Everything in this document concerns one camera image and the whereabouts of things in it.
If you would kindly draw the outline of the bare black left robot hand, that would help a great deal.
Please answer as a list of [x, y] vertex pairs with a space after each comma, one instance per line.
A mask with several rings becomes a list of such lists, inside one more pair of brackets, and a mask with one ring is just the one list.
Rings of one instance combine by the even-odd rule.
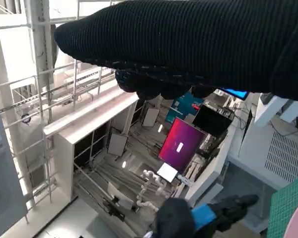
[[153, 230], [144, 237], [211, 238], [242, 220], [258, 200], [256, 194], [234, 195], [192, 208], [185, 199], [170, 198], [159, 208]]

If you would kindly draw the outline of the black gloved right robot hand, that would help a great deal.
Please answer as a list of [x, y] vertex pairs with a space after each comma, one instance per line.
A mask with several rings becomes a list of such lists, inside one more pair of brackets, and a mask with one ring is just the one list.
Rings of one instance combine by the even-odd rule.
[[298, 101], [298, 0], [127, 0], [54, 39], [144, 100], [231, 89]]

